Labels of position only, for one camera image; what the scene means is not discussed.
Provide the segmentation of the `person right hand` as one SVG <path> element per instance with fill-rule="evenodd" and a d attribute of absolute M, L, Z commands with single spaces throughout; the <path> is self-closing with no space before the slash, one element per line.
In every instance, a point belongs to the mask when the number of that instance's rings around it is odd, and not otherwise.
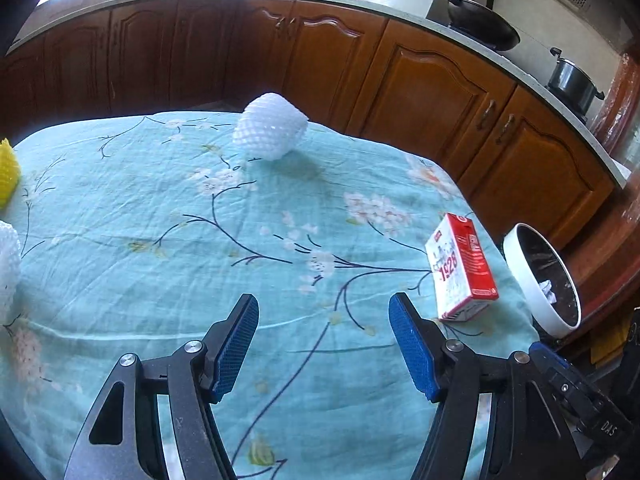
<path fill-rule="evenodd" d="M 601 465 L 593 467 L 586 474 L 587 480 L 604 480 L 620 461 L 617 455 L 608 457 Z"/>

